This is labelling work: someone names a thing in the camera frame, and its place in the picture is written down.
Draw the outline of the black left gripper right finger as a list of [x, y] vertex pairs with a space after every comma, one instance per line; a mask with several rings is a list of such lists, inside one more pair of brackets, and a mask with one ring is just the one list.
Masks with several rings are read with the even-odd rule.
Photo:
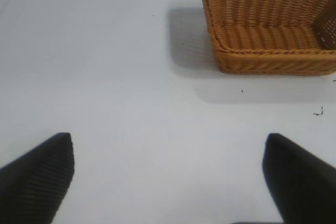
[[335, 167], [271, 133], [262, 171], [284, 223], [335, 223]]

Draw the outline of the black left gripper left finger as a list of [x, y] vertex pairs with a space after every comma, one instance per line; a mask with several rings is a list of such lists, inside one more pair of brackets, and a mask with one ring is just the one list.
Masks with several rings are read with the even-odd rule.
[[75, 173], [70, 133], [57, 133], [1, 168], [1, 223], [52, 223]]

